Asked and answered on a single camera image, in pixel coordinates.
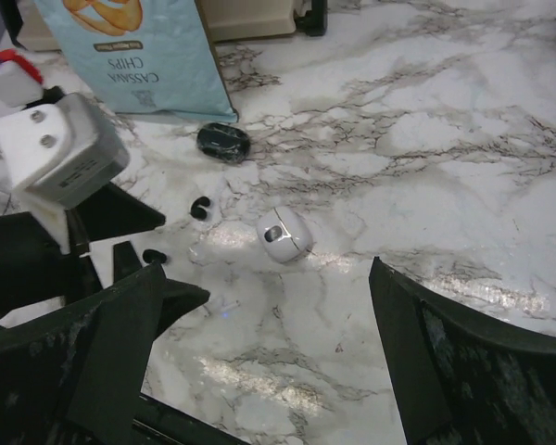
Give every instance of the white marble surface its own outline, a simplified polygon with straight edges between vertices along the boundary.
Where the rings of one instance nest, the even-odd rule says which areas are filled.
[[[212,293],[155,343],[147,392],[260,445],[404,443],[375,255],[556,336],[556,0],[336,0],[322,39],[219,52],[254,141],[244,164],[198,153],[199,122],[113,118],[132,152],[118,184],[168,218],[134,245]],[[62,57],[39,59],[90,95]],[[1,159],[0,190],[16,211]],[[202,195],[207,222],[188,215]],[[316,241],[287,266],[255,235],[278,204]],[[93,256],[110,283],[108,244]]]

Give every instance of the white robotic component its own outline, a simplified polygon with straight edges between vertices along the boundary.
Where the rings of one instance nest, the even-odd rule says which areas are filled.
[[[120,173],[130,155],[101,110],[83,95],[66,95],[0,118],[0,149],[12,193],[70,252],[65,210]]]
[[[288,262],[309,250],[312,237],[307,225],[288,207],[277,207],[258,222],[258,238],[278,262]]]

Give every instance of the red plastic part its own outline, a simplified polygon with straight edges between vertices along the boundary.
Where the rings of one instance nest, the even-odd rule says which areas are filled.
[[[6,49],[4,51],[0,51],[0,60],[2,60],[3,62],[12,60],[21,68],[23,68],[27,72],[27,74],[33,77],[33,79],[37,83],[44,84],[44,78],[41,75],[41,72],[39,72],[39,70],[36,69],[29,60],[27,60],[20,54],[17,54],[17,51],[15,51],[14,49]]]

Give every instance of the chip image on bag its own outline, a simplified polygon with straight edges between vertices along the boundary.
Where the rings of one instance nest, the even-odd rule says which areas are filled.
[[[69,64],[113,111],[236,121],[197,0],[35,0]]]

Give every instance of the blue snack bag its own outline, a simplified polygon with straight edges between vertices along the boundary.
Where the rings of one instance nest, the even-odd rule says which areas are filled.
[[[35,0],[69,64],[112,110],[236,121],[197,0]]]

